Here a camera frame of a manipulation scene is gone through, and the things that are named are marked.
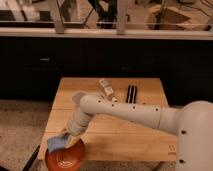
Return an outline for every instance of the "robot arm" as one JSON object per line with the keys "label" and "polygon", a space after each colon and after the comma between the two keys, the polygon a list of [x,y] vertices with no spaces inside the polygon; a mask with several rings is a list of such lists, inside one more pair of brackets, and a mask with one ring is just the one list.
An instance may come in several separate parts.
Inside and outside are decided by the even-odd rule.
{"label": "robot arm", "polygon": [[153,129],[177,134],[177,109],[129,103],[111,102],[97,95],[84,95],[74,113],[69,133],[77,136],[85,132],[90,120],[98,114],[118,117]]}
{"label": "robot arm", "polygon": [[176,171],[213,170],[213,104],[199,101],[182,109],[110,102],[85,94],[69,124],[72,136],[84,133],[97,114],[106,114],[178,135]]}

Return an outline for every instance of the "tiled floor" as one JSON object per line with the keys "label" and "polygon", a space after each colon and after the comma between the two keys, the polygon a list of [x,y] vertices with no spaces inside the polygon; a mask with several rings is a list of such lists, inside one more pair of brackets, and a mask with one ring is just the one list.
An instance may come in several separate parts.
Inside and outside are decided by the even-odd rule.
{"label": "tiled floor", "polygon": [[[20,171],[39,145],[48,120],[51,102],[0,100],[0,166]],[[157,162],[84,162],[81,171],[151,171]],[[35,161],[31,170],[46,171]],[[174,171],[165,163],[160,171]]]}

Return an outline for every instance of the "wooden table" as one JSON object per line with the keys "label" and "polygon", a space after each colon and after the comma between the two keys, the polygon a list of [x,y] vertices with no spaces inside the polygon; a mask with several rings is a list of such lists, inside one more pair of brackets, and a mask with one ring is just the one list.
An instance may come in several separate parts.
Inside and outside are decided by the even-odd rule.
{"label": "wooden table", "polygon": [[[43,160],[46,140],[57,135],[77,110],[72,94],[83,90],[102,92],[98,78],[63,78],[41,142],[38,159]],[[157,78],[107,78],[118,101],[125,101],[129,84],[138,86],[137,103],[168,106],[161,81]],[[111,116],[98,115],[82,135],[86,160],[175,161],[176,137]]]}

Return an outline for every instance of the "small object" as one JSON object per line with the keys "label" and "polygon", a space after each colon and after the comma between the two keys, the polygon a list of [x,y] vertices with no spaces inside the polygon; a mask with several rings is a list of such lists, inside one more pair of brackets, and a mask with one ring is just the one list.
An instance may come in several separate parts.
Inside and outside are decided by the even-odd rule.
{"label": "small object", "polygon": [[85,146],[80,139],[72,147],[52,153],[46,151],[45,162],[50,171],[75,171],[81,166],[85,154]]}
{"label": "small object", "polygon": [[99,84],[101,85],[101,87],[107,87],[107,86],[110,86],[110,84],[109,84],[109,82],[106,80],[106,79],[104,79],[104,78],[102,78],[102,79],[100,79],[99,80]]}
{"label": "small object", "polygon": [[129,103],[129,95],[130,95],[130,85],[128,86],[127,90],[126,103]]}
{"label": "small object", "polygon": [[114,91],[112,89],[112,86],[109,84],[109,82],[102,78],[99,80],[100,86],[104,89],[104,93],[107,96],[108,100],[112,100],[113,102],[117,102],[118,100],[114,97]]}
{"label": "small object", "polygon": [[126,103],[136,103],[136,96],[137,96],[137,86],[129,85]]}
{"label": "small object", "polygon": [[137,86],[134,86],[134,91],[133,91],[133,103],[134,104],[136,103],[137,91],[138,91]]}

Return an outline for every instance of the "black cable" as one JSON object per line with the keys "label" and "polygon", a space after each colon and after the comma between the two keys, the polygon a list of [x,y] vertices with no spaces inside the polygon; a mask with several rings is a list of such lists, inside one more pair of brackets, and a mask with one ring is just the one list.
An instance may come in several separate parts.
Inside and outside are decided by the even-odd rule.
{"label": "black cable", "polygon": [[36,148],[36,150],[33,152],[32,156],[30,157],[30,159],[27,161],[26,165],[24,166],[22,171],[28,171],[30,169],[30,167],[32,166],[33,162],[35,161],[38,152],[40,149],[40,145]]}

